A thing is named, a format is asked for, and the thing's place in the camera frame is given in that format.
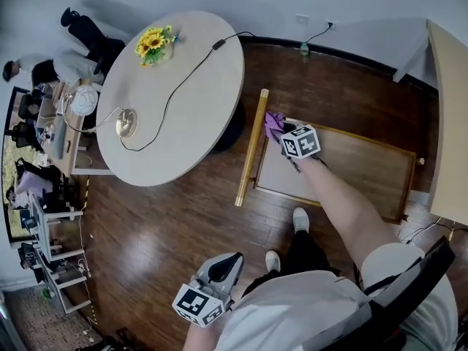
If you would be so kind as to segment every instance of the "black baseboard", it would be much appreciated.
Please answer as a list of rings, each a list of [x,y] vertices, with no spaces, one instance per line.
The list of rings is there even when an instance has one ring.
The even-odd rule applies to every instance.
[[[269,37],[251,37],[251,36],[240,36],[239,40],[242,43],[256,43],[256,44],[264,44],[264,45],[278,45],[280,47],[286,48],[300,48],[302,42],[298,42],[295,40],[288,40],[288,39],[275,39]],[[335,48],[325,47],[323,45],[316,45],[316,44],[307,44],[309,46],[309,50],[311,52],[316,53],[323,53],[325,55],[338,57],[340,59],[353,61],[357,64],[364,65],[365,67],[370,67],[372,69],[378,70],[380,72],[384,72],[385,74],[393,76],[395,74],[396,69],[393,67],[389,67],[388,65],[382,64],[381,62],[371,60],[370,58],[362,57],[359,55],[355,55],[354,53],[345,52],[343,50],[337,50]],[[439,92],[435,87],[423,82],[422,80],[418,80],[417,78],[406,74],[401,80],[401,83],[410,83],[414,87],[418,87],[421,90],[427,92],[428,94],[432,94],[436,97],[439,96]]]

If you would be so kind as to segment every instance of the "lamp base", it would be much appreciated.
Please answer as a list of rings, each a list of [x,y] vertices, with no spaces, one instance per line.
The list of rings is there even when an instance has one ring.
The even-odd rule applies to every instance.
[[[136,130],[137,113],[133,109],[124,109],[117,118],[116,130],[119,137],[130,137]]]

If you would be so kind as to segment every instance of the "flower bouquet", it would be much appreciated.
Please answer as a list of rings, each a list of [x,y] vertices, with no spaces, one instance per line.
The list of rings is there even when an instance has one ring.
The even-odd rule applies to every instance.
[[[142,66],[162,64],[173,55],[173,43],[179,41],[171,26],[150,27],[138,40],[135,52],[143,60]]]

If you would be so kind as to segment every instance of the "wooden tray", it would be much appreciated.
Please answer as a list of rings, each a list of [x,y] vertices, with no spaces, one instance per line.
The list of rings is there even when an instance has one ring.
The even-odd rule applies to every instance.
[[[287,118],[290,122],[301,122]],[[416,153],[330,127],[317,130],[318,156],[338,177],[363,193],[387,222],[401,223],[416,162]],[[254,188],[318,205],[312,186],[281,155],[281,147],[265,139]]]

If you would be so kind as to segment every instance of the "purple cloth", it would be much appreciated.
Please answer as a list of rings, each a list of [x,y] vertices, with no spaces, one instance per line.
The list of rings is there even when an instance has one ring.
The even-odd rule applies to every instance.
[[[265,114],[265,131],[266,136],[270,139],[276,140],[271,130],[276,130],[281,133],[284,132],[284,116],[283,113],[267,112]]]

